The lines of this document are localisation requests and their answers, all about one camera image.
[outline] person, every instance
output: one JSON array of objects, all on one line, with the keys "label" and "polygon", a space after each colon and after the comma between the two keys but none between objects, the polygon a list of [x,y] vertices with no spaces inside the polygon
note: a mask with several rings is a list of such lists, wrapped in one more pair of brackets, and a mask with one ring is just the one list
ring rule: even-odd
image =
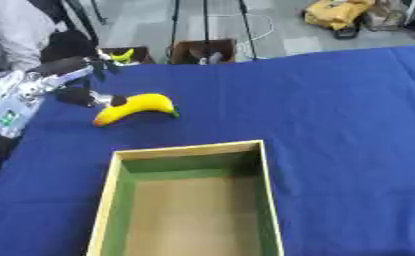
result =
[{"label": "person", "polygon": [[28,0],[0,0],[0,77],[41,64],[55,23]]}]

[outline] yellow banana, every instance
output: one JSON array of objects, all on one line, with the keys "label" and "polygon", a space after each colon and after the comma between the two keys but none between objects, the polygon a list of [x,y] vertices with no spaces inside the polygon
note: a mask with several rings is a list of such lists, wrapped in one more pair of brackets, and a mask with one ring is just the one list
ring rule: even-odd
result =
[{"label": "yellow banana", "polygon": [[173,102],[167,96],[148,93],[128,97],[123,105],[106,107],[98,113],[93,124],[95,126],[109,125],[126,116],[143,111],[159,111],[179,117]]},{"label": "yellow banana", "polygon": [[131,57],[134,54],[134,48],[131,48],[129,50],[127,50],[125,53],[121,54],[121,55],[114,55],[114,54],[110,54],[112,60],[114,61],[118,61],[118,62],[131,62]]}]

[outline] cardboard box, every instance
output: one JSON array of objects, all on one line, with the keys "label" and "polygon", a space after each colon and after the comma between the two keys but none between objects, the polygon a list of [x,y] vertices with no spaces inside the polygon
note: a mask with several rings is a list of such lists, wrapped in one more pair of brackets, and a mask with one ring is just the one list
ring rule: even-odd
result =
[{"label": "cardboard box", "polygon": [[88,256],[281,256],[263,141],[115,152]]},{"label": "cardboard box", "polygon": [[[220,63],[235,62],[235,45],[234,39],[210,40],[210,51],[222,54]],[[204,41],[181,41],[174,47],[171,64],[197,64],[204,57],[204,49]]]}]

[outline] tripod leg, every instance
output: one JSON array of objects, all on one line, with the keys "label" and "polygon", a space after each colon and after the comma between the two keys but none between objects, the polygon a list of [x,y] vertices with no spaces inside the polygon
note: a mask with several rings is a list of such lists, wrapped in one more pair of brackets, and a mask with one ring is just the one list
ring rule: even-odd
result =
[{"label": "tripod leg", "polygon": [[206,59],[206,63],[210,64],[210,35],[209,35],[209,5],[207,0],[203,0],[204,4],[204,57]]},{"label": "tripod leg", "polygon": [[171,44],[170,44],[170,56],[169,62],[171,63],[173,59],[173,51],[174,51],[174,42],[176,41],[176,30],[177,30],[177,23],[179,21],[179,10],[180,10],[180,0],[175,0],[174,2],[174,13],[173,13],[173,30],[171,32]]},{"label": "tripod leg", "polygon": [[255,61],[257,60],[257,52],[255,51],[255,44],[254,41],[252,40],[252,34],[251,34],[251,30],[249,28],[249,20],[247,19],[247,6],[246,3],[244,2],[244,0],[238,0],[238,3],[240,5],[240,11],[241,11],[241,15],[243,15],[243,21],[244,21],[244,26],[246,27],[246,33],[249,39],[249,44],[251,46],[251,50],[252,50],[252,59]]},{"label": "tripod leg", "polygon": [[92,7],[95,11],[95,15],[97,16],[97,19],[100,22],[100,24],[103,26],[107,25],[108,19],[101,14],[100,7],[98,6],[97,1],[91,0],[91,2],[92,2]]}]

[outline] tripod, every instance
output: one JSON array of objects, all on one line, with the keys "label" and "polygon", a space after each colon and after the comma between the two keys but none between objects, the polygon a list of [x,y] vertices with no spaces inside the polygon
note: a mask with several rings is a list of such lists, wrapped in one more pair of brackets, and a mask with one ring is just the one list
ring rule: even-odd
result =
[{"label": "tripod", "polygon": [[[210,31],[209,31],[209,6],[208,6],[208,0],[202,0],[203,1],[203,16],[204,16],[204,44],[205,44],[205,48],[204,48],[204,57],[206,59],[207,64],[209,63],[209,57],[210,57],[210,53],[211,53],[211,49],[210,49]],[[247,13],[248,13],[248,9],[246,6],[246,3],[244,2],[244,0],[237,0],[238,4],[239,4],[239,9],[241,12],[241,15],[243,17],[243,21],[244,21],[244,26],[246,29],[246,34],[248,36],[249,39],[249,44],[251,47],[251,51],[252,51],[252,60],[256,61],[257,58],[257,53],[255,50],[255,44],[254,41],[252,40],[252,34],[251,34],[251,30],[249,27],[249,20],[247,18]],[[174,13],[173,13],[173,30],[172,30],[172,34],[171,34],[171,43],[170,43],[170,54],[169,54],[169,59],[171,60],[173,58],[173,51],[174,51],[174,43],[176,41],[176,32],[177,32],[177,25],[179,22],[179,13],[180,13],[180,0],[175,0],[174,2]]]}]

